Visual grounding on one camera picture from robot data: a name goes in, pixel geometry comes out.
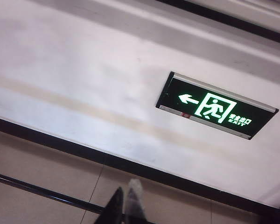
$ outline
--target green exit sign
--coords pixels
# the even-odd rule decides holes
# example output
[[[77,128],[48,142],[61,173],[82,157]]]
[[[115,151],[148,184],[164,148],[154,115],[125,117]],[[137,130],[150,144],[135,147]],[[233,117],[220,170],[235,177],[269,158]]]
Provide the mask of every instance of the green exit sign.
[[[175,72],[170,73],[156,107],[249,140],[278,112]]]

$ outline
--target black trim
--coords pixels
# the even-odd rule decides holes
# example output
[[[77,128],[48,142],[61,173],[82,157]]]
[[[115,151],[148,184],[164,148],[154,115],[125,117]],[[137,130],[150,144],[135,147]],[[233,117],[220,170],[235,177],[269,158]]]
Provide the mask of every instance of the black trim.
[[[63,140],[48,134],[44,134],[6,120],[0,119],[0,131],[22,139],[36,142],[69,154],[73,154],[88,160],[105,164],[109,167],[120,169],[131,174],[156,181],[168,186],[187,191],[217,202],[221,202],[242,210],[253,212],[265,217],[274,217],[280,224],[280,210],[214,189],[154,168],[150,168],[136,162],[116,157],[98,150],[81,146],[79,144]]]
[[[185,0],[156,0],[280,43],[280,33]]]
[[[162,101],[162,99],[163,99],[163,97],[164,97],[165,92],[167,91],[167,88],[170,86],[170,82],[171,82],[171,80],[172,80],[174,74],[175,74],[174,71],[171,71],[171,72],[170,72],[170,74],[169,74],[169,76],[168,76],[168,78],[167,78],[167,80],[166,80],[166,83],[165,83],[165,85],[164,85],[164,88],[163,88],[163,90],[162,90],[162,92],[161,92],[161,94],[160,94],[159,100],[158,100],[158,102],[157,102],[157,104],[156,104],[156,106],[155,106],[156,108],[160,108],[161,101]]]

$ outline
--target tiled floor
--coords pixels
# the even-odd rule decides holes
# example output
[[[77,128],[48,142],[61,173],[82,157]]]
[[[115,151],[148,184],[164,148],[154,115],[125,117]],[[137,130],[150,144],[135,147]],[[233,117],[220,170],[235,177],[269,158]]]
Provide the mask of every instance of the tiled floor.
[[[143,185],[147,219],[158,224],[256,224],[254,214],[0,132],[0,173],[105,206],[131,178]],[[84,212],[0,183],[0,224],[92,224]]]

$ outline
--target exit sign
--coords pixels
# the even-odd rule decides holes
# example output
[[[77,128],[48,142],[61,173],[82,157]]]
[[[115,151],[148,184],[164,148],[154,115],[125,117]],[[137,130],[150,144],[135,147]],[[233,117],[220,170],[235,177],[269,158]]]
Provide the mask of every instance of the exit sign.
[[[156,107],[249,140],[278,112],[175,72],[170,73]]]

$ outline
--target black railing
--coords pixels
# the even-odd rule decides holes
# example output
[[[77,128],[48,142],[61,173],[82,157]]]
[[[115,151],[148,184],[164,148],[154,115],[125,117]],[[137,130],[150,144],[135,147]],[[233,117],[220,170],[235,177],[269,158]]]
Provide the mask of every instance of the black railing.
[[[30,183],[19,181],[17,179],[14,179],[12,177],[5,176],[2,174],[0,174],[0,182],[7,184],[9,186],[13,186],[15,188],[19,188],[19,189],[43,196],[43,197],[50,198],[50,199],[58,201],[58,202],[62,202],[64,204],[69,204],[71,206],[74,206],[74,207],[77,207],[77,208],[80,208],[80,209],[83,209],[86,211],[91,211],[91,212],[94,212],[97,214],[101,214],[102,211],[105,209],[102,206],[88,203],[88,202],[85,202],[85,201],[82,201],[82,200],[79,200],[79,199],[76,199],[76,198],[73,198],[73,197],[70,197],[67,195],[63,195],[63,194],[54,192],[52,190],[41,188],[41,187],[35,186]]]

